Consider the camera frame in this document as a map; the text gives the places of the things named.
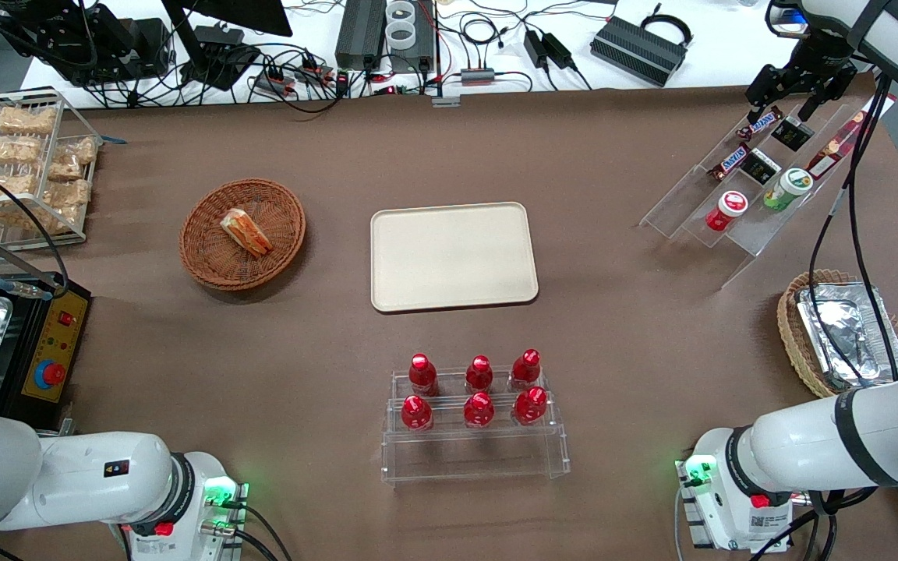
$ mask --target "adhesive tape roll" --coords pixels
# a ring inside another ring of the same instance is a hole
[[[387,21],[414,23],[414,4],[407,0],[393,0],[393,2],[387,4]]]
[[[386,35],[387,45],[391,49],[399,51],[410,49],[410,47],[414,46],[416,40],[414,36],[414,24],[404,20],[389,22]]]

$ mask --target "control panel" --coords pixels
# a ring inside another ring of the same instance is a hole
[[[51,302],[30,369],[23,381],[22,395],[53,404],[61,400],[61,392],[72,365],[75,343],[82,331],[82,320],[88,309],[89,302],[71,291]]]

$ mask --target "red button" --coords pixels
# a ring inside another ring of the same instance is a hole
[[[58,365],[57,362],[48,365],[44,369],[44,381],[48,386],[57,386],[65,381],[65,367]]]

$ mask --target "woven basket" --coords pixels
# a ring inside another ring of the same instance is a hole
[[[853,283],[855,278],[838,270],[817,269],[813,273],[813,281],[816,284]],[[791,284],[788,284],[788,288],[785,288],[781,298],[778,298],[778,331],[781,333],[781,342],[785,344],[789,362],[792,362],[792,367],[799,374],[802,383],[806,384],[817,397],[831,397],[831,395],[837,395],[839,391],[834,390],[824,379],[823,372],[820,372],[816,362],[816,352],[813,351],[809,335],[806,334],[805,326],[802,323],[802,316],[799,316],[799,310],[796,308],[795,292],[808,287],[808,285],[809,273],[802,273],[795,277]],[[889,315],[889,322],[898,337],[896,317]]]
[[[221,228],[232,207],[244,210],[272,242],[256,258]],[[247,178],[215,189],[193,207],[179,234],[179,258],[199,283],[219,291],[244,291],[277,276],[303,244],[303,207],[277,182]]]

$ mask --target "brown tablecloth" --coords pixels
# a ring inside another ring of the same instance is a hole
[[[391,97],[310,120],[281,105],[89,113],[129,145],[104,148],[89,241],[64,249],[95,295],[72,374],[79,427],[217,455],[252,482],[252,504],[297,561],[670,560],[673,460],[705,430],[813,398],[774,309],[808,265],[831,195],[723,291],[735,262],[637,227],[745,111],[737,91],[705,90],[485,96],[454,110]],[[296,192],[309,234],[263,290],[214,294],[179,265],[179,228],[206,192],[245,177]],[[865,255],[898,317],[898,153],[884,130],[859,177]],[[371,308],[372,213],[498,201],[528,209],[531,305]],[[842,213],[820,266],[853,263]],[[417,351],[449,366],[530,347],[560,398],[569,475],[380,481],[390,370]],[[28,561],[121,559],[102,524],[0,542]],[[748,555],[687,543],[685,557]],[[898,492],[841,513],[833,558],[898,559]]]

